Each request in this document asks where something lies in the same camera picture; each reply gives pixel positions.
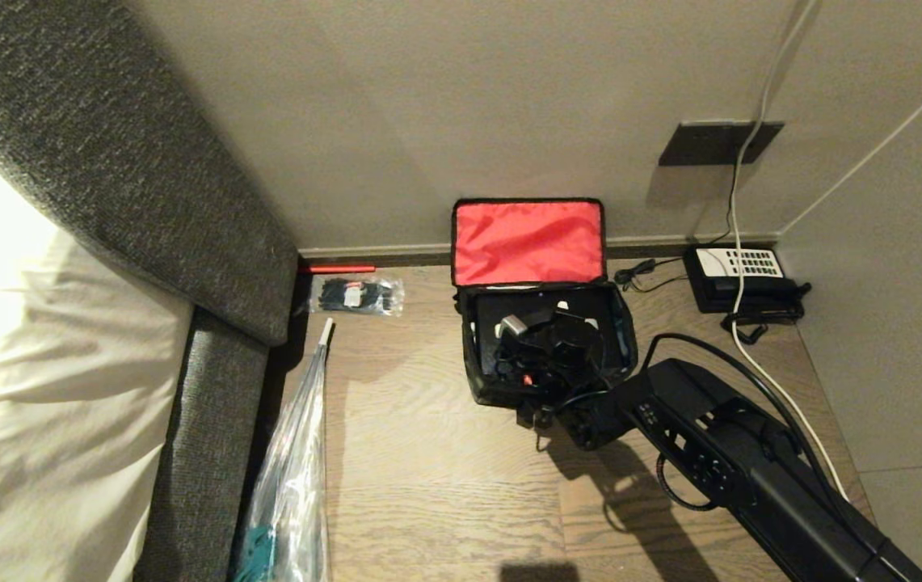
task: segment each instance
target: gray fabric bed frame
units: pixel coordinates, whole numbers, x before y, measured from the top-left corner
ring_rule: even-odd
[[[227,579],[295,247],[116,0],[0,1],[0,173],[197,306],[135,580]]]

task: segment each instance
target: baseboard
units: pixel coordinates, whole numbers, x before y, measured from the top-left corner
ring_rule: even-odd
[[[703,235],[698,239],[686,236],[616,236],[608,239],[609,259],[638,259],[648,257],[675,257],[682,255],[691,244],[711,240],[718,236]],[[756,247],[773,247],[777,233],[746,233],[741,235],[743,243]],[[394,244],[383,247],[318,247],[302,248],[299,255],[314,264],[372,264],[379,268],[398,266],[449,265],[450,246],[441,244]]]

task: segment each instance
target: plastic wrap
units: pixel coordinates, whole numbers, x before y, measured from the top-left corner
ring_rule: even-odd
[[[328,318],[291,403],[282,410],[249,507],[235,582],[327,582],[324,371]]]
[[[383,276],[314,276],[309,312],[402,314],[402,281]]]

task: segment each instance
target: red bag lining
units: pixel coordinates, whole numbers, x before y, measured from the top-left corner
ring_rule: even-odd
[[[453,283],[587,283],[604,275],[600,203],[461,203]]]

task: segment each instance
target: white cable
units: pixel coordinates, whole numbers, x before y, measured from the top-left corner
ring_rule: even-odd
[[[748,149],[748,144],[751,143],[751,140],[756,139],[756,134],[759,133],[759,129],[763,126],[763,120],[766,118],[766,110],[768,109],[768,100],[770,99],[770,90],[773,86],[773,78],[776,74],[776,71],[781,65],[783,57],[787,52],[787,49],[790,47],[790,44],[793,43],[794,37],[798,36],[798,33],[802,30],[802,26],[805,25],[805,19],[808,18],[808,15],[812,12],[813,7],[816,5],[818,0],[810,0],[803,8],[801,14],[798,16],[794,26],[787,33],[787,37],[781,49],[777,51],[773,62],[770,63],[770,70],[766,73],[766,84],[763,85],[763,94],[759,99],[759,110],[756,112],[756,124],[751,129],[751,133],[748,134],[748,139],[744,141],[744,144],[741,145],[741,149],[737,152],[737,162],[734,165],[734,183],[730,186],[730,225],[734,230],[734,242],[735,247],[737,247],[737,299],[734,301],[734,313],[738,313],[738,309],[741,308],[741,298],[744,296],[744,264],[741,258],[741,229],[737,226],[737,182],[738,177],[740,176],[741,163],[744,161],[744,152]],[[759,362],[755,361],[755,358],[752,358],[748,354],[747,350],[744,349],[744,346],[741,345],[740,336],[737,334],[737,320],[731,320],[730,322],[730,331],[734,336],[734,343],[737,345],[737,349],[741,352],[741,355],[745,357],[745,360],[748,360],[752,368],[755,368],[761,376],[766,378],[766,381],[770,383],[770,386],[776,388],[778,393],[781,393],[781,397],[785,399],[787,404],[792,406],[794,413],[797,414],[799,419],[802,421],[803,426],[809,433],[809,436],[812,437],[812,441],[816,443],[816,447],[819,449],[819,453],[823,456],[823,461],[827,463],[827,468],[831,471],[831,478],[834,480],[834,485],[837,486],[838,493],[841,494],[841,497],[844,497],[845,501],[848,501],[848,493],[845,492],[844,485],[841,485],[841,479],[838,478],[838,471],[834,468],[834,463],[831,461],[830,454],[827,454],[826,447],[823,447],[823,442],[820,441],[819,436],[816,436],[816,431],[813,430],[812,424],[809,424],[809,420],[805,417],[805,413],[802,412],[802,409],[799,408],[798,403],[794,401],[790,394],[787,394],[786,390],[783,390],[783,386],[779,384],[776,380],[773,379],[773,376],[770,376],[770,373],[766,372],[766,369],[763,369]]]

